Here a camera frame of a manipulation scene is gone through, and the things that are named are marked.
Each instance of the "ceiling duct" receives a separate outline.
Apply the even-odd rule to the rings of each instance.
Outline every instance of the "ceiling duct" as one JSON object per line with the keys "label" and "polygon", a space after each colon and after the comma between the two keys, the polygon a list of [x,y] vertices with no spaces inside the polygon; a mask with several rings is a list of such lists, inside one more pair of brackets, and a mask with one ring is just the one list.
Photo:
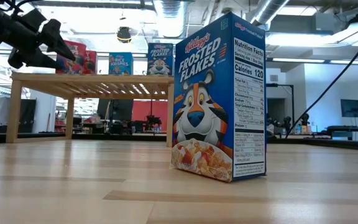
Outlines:
{"label": "ceiling duct", "polygon": [[158,32],[164,37],[180,37],[185,30],[187,1],[154,1],[158,15]]}
{"label": "ceiling duct", "polygon": [[251,23],[255,26],[269,24],[289,0],[260,0]]}

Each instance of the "tiger cartoon character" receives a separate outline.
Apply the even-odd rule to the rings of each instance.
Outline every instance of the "tiger cartoon character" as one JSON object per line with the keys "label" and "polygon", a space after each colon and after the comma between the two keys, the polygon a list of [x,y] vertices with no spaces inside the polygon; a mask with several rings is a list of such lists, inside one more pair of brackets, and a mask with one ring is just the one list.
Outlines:
{"label": "tiger cartoon character", "polygon": [[154,63],[149,65],[149,74],[150,75],[169,75],[171,70],[169,69],[169,65],[165,63],[167,58],[163,59],[154,59]]}
{"label": "tiger cartoon character", "polygon": [[183,83],[186,91],[183,104],[173,119],[173,145],[192,138],[208,142],[232,158],[232,149],[223,144],[227,129],[227,113],[209,95],[208,85],[214,82],[214,72],[208,69],[204,80],[189,85]]}

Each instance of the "blue cereal box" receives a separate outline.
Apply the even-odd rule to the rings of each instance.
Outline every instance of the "blue cereal box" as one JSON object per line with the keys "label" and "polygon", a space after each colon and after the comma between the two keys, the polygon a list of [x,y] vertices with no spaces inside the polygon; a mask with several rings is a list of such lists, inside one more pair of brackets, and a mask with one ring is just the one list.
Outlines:
{"label": "blue cereal box", "polygon": [[176,46],[172,166],[231,182],[266,174],[265,32],[233,13]]}
{"label": "blue cereal box", "polygon": [[134,58],[130,52],[109,54],[109,75],[133,75]]}
{"label": "blue cereal box", "polygon": [[148,75],[172,75],[173,44],[149,43]]}

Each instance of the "light wood surface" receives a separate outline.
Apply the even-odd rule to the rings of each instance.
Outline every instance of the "light wood surface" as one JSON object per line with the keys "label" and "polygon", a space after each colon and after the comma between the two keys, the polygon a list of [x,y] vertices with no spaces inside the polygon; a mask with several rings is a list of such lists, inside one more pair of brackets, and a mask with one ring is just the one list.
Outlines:
{"label": "light wood surface", "polygon": [[[168,100],[168,135],[166,145],[172,145],[173,76],[13,73],[12,79],[7,143],[27,142],[25,139],[18,140],[17,138],[21,90],[23,86],[68,100],[65,131],[67,139],[71,139],[73,135],[74,98]],[[33,142],[37,139],[31,139],[28,142]]]}
{"label": "light wood surface", "polygon": [[0,144],[0,223],[358,224],[358,151],[269,144],[267,168],[227,184],[164,142]]}

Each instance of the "desk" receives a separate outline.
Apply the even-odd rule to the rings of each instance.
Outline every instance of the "desk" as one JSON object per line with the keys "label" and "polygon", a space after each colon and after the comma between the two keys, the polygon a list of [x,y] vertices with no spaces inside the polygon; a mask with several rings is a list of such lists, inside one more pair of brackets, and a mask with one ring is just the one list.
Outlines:
{"label": "desk", "polygon": [[[75,98],[168,100],[167,130],[172,130],[173,76],[13,73],[12,80],[11,105],[6,133],[7,143],[71,139]],[[22,87],[68,100],[65,137],[17,138]],[[172,146],[171,131],[167,134],[167,146]]]}

